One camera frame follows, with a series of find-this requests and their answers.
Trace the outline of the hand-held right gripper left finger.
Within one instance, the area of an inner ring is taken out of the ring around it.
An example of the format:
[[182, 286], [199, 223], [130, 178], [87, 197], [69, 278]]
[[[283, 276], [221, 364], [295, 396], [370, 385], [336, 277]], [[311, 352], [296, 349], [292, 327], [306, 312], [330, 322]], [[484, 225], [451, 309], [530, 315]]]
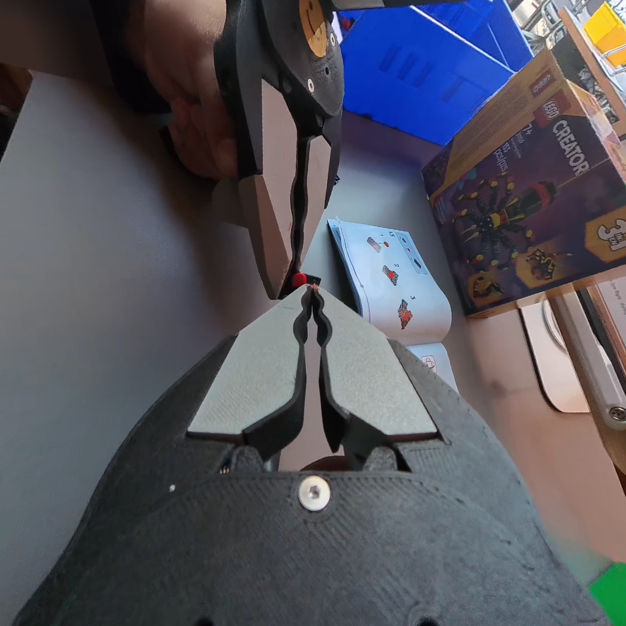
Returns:
[[263, 461], [295, 440], [304, 422], [311, 298], [312, 286], [301, 286], [238, 333], [189, 436], [244, 444]]

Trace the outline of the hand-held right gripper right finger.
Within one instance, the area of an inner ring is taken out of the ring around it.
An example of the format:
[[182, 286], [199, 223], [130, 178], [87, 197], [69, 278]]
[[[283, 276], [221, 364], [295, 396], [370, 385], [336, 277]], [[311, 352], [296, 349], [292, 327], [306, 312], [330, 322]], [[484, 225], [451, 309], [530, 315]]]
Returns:
[[438, 428], [390, 340], [341, 301], [312, 290], [320, 346], [322, 423], [333, 452], [343, 449], [349, 470], [364, 468], [376, 448], [437, 441]]

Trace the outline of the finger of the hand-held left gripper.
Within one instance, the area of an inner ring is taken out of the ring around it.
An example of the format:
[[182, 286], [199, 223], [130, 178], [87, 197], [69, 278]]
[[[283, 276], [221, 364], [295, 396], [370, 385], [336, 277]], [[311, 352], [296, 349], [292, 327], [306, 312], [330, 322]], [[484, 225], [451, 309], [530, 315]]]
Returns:
[[276, 300], [293, 261], [298, 135], [283, 95], [266, 80], [261, 81], [261, 122], [262, 172], [217, 183], [212, 210], [218, 220], [246, 228], [263, 286]]
[[311, 245], [326, 205], [331, 145], [325, 137], [299, 142], [293, 188], [293, 268], [298, 269]]

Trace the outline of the lego instruction booklet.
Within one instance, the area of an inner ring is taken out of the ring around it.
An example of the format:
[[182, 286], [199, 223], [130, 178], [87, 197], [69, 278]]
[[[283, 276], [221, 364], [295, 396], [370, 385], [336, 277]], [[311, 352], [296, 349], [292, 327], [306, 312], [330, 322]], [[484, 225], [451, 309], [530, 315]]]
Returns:
[[455, 391], [458, 386], [443, 340], [450, 302], [407, 231], [327, 220], [358, 313], [400, 342]]

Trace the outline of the lego set box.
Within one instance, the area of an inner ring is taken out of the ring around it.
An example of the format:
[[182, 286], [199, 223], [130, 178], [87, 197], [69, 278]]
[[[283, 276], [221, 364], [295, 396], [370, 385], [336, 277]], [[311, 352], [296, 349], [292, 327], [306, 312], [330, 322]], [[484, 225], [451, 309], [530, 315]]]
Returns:
[[422, 176], [467, 317], [625, 277], [625, 146], [549, 50]]

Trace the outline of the person's left hand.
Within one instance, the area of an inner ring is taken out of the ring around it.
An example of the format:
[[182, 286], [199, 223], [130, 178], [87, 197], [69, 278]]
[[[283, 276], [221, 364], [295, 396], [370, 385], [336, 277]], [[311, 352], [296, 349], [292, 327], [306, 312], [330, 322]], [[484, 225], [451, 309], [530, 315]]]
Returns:
[[146, 1], [142, 16], [140, 59], [171, 107], [175, 152], [192, 173], [214, 181], [238, 173], [235, 128], [214, 60], [226, 12], [226, 1]]

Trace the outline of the blue plastic bin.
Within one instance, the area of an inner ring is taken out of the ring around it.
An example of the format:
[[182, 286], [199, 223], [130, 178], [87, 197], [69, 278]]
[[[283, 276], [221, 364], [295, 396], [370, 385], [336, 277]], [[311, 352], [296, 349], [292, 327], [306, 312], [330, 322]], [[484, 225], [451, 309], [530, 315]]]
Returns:
[[458, 1], [418, 8], [514, 72], [533, 58], [506, 1]]
[[437, 145], [516, 72], [418, 6], [340, 11], [344, 112]]

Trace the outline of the printed instruction sheet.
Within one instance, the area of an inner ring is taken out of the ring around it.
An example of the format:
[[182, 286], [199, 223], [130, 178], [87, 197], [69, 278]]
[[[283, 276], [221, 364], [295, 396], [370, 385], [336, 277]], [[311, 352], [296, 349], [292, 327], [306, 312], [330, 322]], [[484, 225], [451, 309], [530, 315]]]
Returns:
[[598, 287], [617, 333], [625, 344], [625, 277], [602, 282]]

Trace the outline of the green plastic bin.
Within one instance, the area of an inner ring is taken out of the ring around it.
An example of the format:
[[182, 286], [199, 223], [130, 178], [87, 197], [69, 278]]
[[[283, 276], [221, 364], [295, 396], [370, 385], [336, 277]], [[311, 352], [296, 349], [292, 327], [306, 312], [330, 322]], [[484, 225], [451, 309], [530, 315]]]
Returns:
[[625, 563], [612, 563], [589, 583], [588, 588], [612, 624], [625, 625]]

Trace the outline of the yellow plastic bin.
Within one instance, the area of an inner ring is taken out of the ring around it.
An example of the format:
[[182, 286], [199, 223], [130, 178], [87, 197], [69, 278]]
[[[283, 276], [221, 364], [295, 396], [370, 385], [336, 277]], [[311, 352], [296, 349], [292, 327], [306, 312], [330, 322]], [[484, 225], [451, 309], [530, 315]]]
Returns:
[[604, 58], [625, 52], [625, 22], [609, 1], [599, 5], [583, 29]]

